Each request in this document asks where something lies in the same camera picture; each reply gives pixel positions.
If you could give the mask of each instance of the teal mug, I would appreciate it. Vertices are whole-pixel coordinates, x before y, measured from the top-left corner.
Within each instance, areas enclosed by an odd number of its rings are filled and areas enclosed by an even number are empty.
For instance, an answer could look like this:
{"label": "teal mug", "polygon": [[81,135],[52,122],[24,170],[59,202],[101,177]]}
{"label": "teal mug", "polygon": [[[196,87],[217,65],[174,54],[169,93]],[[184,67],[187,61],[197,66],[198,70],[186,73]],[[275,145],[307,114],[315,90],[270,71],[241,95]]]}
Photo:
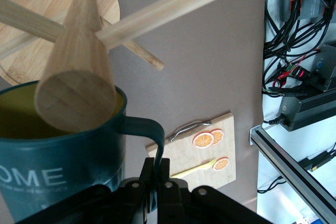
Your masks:
{"label": "teal mug", "polygon": [[68,133],[38,116],[36,85],[0,92],[0,191],[15,221],[95,184],[116,190],[124,179],[126,134],[163,144],[157,122],[125,115],[127,98],[119,88],[116,113],[108,122]]}

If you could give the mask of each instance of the wooden cutting board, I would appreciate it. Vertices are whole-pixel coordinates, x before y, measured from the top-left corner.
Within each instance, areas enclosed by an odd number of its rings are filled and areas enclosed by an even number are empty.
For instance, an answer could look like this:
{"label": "wooden cutting board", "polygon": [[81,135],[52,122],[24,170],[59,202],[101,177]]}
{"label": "wooden cutting board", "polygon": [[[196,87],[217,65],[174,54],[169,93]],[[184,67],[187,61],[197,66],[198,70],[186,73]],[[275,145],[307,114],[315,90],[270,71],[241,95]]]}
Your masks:
{"label": "wooden cutting board", "polygon": [[[235,156],[235,131],[234,118],[231,113],[222,115],[211,120],[209,126],[199,126],[189,132],[178,135],[170,142],[165,141],[163,157],[170,159],[170,175],[193,168],[214,158],[228,157],[228,165],[219,171],[198,170],[182,179],[188,182],[188,188],[192,189],[200,185],[209,185],[215,189],[224,186],[236,179],[236,156]],[[202,132],[210,132],[214,129],[224,131],[224,139],[217,145],[207,148],[196,148],[193,145],[193,138]],[[148,146],[147,152],[150,157],[155,157],[157,145]]]}
{"label": "wooden cutting board", "polygon": [[[66,13],[72,0],[11,0],[48,18]],[[97,0],[99,13],[110,23],[120,19],[118,0]],[[16,38],[22,31],[0,23],[0,43]],[[0,60],[0,76],[12,85],[39,80],[53,43],[43,39]]]}

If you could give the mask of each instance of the gray table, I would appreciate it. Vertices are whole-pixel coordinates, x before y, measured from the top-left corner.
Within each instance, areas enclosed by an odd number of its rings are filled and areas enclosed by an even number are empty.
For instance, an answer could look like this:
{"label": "gray table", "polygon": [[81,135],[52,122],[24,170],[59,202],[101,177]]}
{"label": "gray table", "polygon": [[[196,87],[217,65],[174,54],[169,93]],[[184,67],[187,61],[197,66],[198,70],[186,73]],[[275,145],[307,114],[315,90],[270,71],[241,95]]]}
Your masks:
{"label": "gray table", "polygon": [[[155,1],[119,0],[121,18]],[[217,0],[135,39],[165,62],[161,72],[124,47],[110,52],[115,83],[128,96],[128,115],[158,121],[167,136],[231,111],[236,180],[219,190],[254,211],[258,151],[247,140],[263,119],[263,20],[264,0]],[[0,82],[1,89],[6,85]],[[139,176],[149,143],[127,138],[126,177]],[[8,222],[0,209],[0,222]]]}

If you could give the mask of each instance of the rectangular cutting board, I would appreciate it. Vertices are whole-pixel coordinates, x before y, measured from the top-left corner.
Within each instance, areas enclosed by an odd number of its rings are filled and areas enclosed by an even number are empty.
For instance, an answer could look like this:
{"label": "rectangular cutting board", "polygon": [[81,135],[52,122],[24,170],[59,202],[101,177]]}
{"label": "rectangular cutting board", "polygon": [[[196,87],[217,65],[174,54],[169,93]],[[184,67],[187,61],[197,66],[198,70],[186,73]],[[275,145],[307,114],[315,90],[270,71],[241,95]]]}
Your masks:
{"label": "rectangular cutting board", "polygon": [[[214,146],[207,148],[196,148],[193,145],[193,138],[202,132],[210,132],[214,129],[224,131],[224,139]],[[155,157],[157,145],[148,146],[147,152],[150,157]],[[211,125],[201,125],[189,132],[177,136],[170,142],[165,140],[163,157],[170,159],[170,175],[183,172],[214,158],[228,157],[228,165],[219,171],[209,168],[198,170],[182,179],[188,182],[189,190],[200,185],[208,185],[217,189],[236,179],[236,156],[235,156],[235,131],[234,118],[231,113],[222,115],[211,120]]]}

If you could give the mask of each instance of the dried orange slice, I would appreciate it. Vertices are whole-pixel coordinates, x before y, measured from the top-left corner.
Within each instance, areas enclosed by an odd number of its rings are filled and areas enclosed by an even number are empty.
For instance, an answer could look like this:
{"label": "dried orange slice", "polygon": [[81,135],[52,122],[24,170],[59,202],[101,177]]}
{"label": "dried orange slice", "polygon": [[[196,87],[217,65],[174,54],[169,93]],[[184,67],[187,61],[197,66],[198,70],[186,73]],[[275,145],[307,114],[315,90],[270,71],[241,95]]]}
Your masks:
{"label": "dried orange slice", "polygon": [[212,145],[214,142],[214,136],[210,132],[201,132],[200,134],[196,135],[193,139],[193,145],[196,148],[204,149]]}
{"label": "dried orange slice", "polygon": [[212,166],[213,170],[223,170],[229,163],[228,157],[221,157],[217,159],[216,163]]}
{"label": "dried orange slice", "polygon": [[210,146],[214,146],[216,144],[219,144],[220,141],[222,141],[224,139],[224,131],[222,131],[221,129],[215,129],[210,131],[211,134],[213,134],[214,136],[214,142],[212,143],[212,145]]}

